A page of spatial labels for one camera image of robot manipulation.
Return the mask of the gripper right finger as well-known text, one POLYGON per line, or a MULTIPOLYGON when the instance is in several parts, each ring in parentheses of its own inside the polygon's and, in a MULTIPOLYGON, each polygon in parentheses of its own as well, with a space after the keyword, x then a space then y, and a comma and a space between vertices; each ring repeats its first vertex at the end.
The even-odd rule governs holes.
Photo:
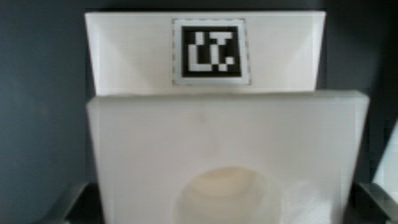
POLYGON ((398 224, 398 202, 375 183, 358 183, 356 215, 359 224, 398 224))

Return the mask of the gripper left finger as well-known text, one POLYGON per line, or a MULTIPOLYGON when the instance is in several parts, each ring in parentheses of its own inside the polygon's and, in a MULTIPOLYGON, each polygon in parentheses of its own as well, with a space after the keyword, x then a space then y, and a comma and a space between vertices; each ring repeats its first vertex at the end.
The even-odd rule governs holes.
POLYGON ((73 211, 73 207, 84 194, 88 185, 89 183, 82 182, 66 188, 61 197, 56 200, 48 213, 41 219, 41 224, 70 224, 68 215, 73 211))

